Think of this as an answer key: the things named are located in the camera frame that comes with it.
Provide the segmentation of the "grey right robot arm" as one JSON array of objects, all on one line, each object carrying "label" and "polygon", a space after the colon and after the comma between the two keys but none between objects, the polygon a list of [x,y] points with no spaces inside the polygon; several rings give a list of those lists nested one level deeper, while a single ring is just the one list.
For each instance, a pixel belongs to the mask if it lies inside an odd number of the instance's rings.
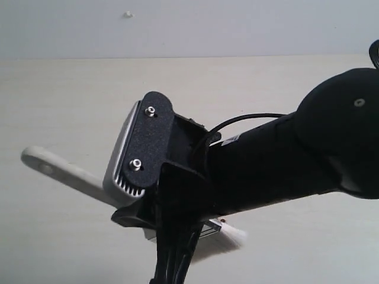
[{"label": "grey right robot arm", "polygon": [[209,219],[329,192],[378,198],[377,69],[343,72],[268,117],[222,140],[159,92],[137,104],[108,193],[115,223],[156,232],[153,283],[184,282]]}]

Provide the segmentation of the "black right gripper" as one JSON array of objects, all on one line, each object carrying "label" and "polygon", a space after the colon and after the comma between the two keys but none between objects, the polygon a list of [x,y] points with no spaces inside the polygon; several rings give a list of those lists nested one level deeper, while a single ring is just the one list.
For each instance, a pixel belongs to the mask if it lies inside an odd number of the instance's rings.
[{"label": "black right gripper", "polygon": [[168,162],[150,162],[152,197],[123,205],[111,216],[122,227],[156,230],[156,267],[151,283],[184,283],[201,230],[221,215],[225,173],[212,162],[200,170]]}]

